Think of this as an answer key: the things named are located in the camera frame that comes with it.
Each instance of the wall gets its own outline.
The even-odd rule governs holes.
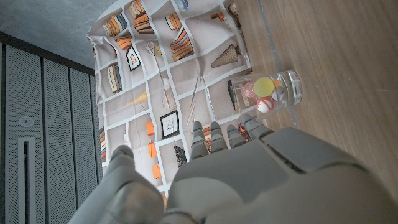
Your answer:
[[[0,41],[0,220],[67,223],[102,179],[95,77]]]

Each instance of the printed backdrop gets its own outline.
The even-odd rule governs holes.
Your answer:
[[[176,149],[189,161],[194,121],[204,128],[217,121],[224,136],[227,125],[240,123],[228,81],[251,68],[234,2],[188,3],[181,11],[174,0],[119,0],[88,33],[103,170],[126,144],[136,170],[166,196]]]

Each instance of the orange box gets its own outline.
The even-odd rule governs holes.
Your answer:
[[[147,129],[148,136],[153,136],[155,134],[155,128],[152,122],[145,123],[145,128]]]
[[[154,173],[154,179],[158,179],[159,177],[162,177],[162,174],[160,173],[159,164],[152,166],[152,171]]]
[[[157,156],[156,147],[155,147],[155,143],[154,142],[148,144],[148,150],[149,150],[149,155],[150,155],[151,158],[154,157],[154,156]]]

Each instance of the picture frame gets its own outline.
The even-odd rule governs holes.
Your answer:
[[[180,120],[178,119],[177,110],[161,116],[160,123],[162,125],[162,139],[180,134]]]
[[[136,51],[133,47],[129,47],[126,53],[127,61],[129,62],[130,72],[136,69],[138,66],[141,65],[141,62],[137,56]]]

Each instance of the clear glass cup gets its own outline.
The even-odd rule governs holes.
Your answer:
[[[232,89],[239,115],[256,110],[257,120],[296,105],[302,99],[301,82],[294,71],[235,77]]]

